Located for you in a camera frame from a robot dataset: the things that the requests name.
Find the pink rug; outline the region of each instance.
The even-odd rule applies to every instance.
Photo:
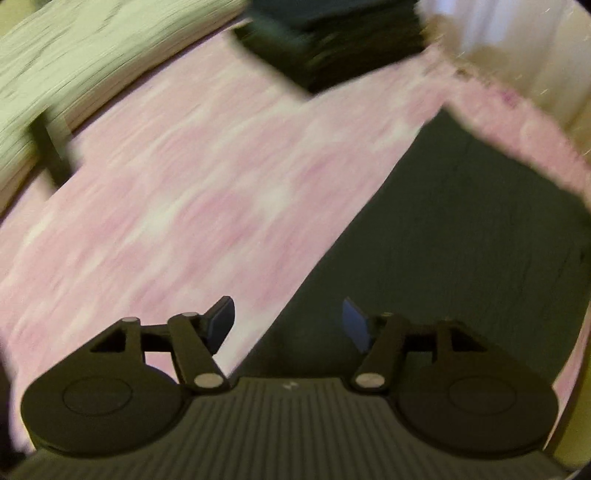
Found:
[[[454,73],[431,48],[305,101],[219,34],[80,132],[75,177],[50,199],[39,179],[0,228],[17,443],[30,447],[27,385],[121,317],[163,323],[230,295],[236,326],[216,359],[231,371],[444,103],[591,198],[589,167],[550,118]],[[589,320],[555,384],[562,405]]]

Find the motion blur carpet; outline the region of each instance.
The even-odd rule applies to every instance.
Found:
[[[351,297],[370,314],[463,320],[552,382],[590,292],[583,203],[442,111],[236,374],[353,375],[361,358],[340,327]]]

